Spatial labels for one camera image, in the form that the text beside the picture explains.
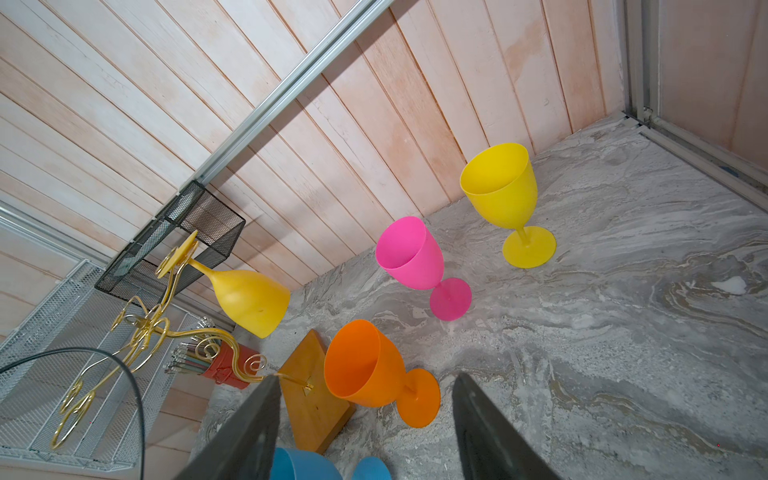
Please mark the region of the pink wine glass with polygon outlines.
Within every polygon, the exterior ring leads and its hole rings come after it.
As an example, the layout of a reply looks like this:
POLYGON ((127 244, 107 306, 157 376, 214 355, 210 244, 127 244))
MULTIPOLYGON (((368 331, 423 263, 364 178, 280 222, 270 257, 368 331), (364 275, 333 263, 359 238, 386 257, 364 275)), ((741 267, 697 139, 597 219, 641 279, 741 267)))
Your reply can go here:
POLYGON ((406 287, 430 290, 430 309, 438 319, 454 321, 468 312, 472 290, 460 278, 444 278, 442 250, 422 219, 407 216, 393 222, 379 238, 375 258, 406 287))

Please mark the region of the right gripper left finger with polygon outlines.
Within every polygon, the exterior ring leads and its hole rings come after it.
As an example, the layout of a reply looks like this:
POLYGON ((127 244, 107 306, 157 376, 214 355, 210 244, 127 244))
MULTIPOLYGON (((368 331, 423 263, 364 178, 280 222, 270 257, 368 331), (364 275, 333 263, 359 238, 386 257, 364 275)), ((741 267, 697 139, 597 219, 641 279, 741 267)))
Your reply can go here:
POLYGON ((268 479, 280 425, 281 389, 271 375, 243 402, 179 479, 268 479))

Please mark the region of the blue wine glass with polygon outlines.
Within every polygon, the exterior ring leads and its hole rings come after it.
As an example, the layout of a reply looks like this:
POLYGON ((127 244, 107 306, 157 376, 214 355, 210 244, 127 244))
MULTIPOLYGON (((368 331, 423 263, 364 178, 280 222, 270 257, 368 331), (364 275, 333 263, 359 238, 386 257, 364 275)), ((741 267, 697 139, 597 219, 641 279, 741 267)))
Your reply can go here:
MULTIPOLYGON (((298 449, 277 448, 275 450, 270 479, 342 479, 334 464, 324 456, 298 449)), ((365 457, 354 468, 354 480, 392 480, 392 474, 378 457, 365 457)))

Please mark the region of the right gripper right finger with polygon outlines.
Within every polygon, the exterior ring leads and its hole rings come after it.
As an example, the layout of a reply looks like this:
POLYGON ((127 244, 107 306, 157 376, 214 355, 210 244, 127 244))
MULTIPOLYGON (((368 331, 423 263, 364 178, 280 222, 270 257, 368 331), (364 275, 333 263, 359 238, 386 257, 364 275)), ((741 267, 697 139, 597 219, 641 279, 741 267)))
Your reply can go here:
POLYGON ((558 477, 464 372, 453 384, 452 410, 466 479, 558 477))

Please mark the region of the orange wine glass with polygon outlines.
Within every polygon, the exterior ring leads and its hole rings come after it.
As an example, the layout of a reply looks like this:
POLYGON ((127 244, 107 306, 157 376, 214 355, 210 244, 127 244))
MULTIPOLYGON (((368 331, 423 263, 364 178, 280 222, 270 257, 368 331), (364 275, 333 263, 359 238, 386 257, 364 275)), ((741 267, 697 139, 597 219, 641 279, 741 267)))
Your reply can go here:
POLYGON ((440 410, 435 376, 422 368, 408 371, 395 344, 364 319, 346 324, 335 335, 326 353, 324 378, 337 398, 369 408, 395 403, 412 428, 430 425, 440 410))

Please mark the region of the dark yellow wine glass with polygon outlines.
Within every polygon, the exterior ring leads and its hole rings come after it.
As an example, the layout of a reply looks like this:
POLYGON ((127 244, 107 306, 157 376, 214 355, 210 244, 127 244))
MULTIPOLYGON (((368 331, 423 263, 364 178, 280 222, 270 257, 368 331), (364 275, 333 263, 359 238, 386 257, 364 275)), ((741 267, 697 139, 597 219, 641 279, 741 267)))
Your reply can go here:
POLYGON ((224 313, 251 334, 265 339, 283 320, 290 304, 290 291, 271 278, 250 270, 216 271, 192 258, 198 231, 174 247, 155 271, 158 279, 191 266, 211 282, 224 313))

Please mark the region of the light yellow wine glass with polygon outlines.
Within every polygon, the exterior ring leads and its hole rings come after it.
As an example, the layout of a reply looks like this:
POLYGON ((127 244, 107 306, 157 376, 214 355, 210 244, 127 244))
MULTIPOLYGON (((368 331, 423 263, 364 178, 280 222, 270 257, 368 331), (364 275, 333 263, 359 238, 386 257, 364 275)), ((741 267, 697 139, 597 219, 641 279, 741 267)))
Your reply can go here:
POLYGON ((482 218, 510 232, 502 246, 503 257, 510 265, 532 269, 553 257, 555 236, 529 224, 538 187, 525 146, 503 143, 480 152, 465 165, 459 184, 482 218))

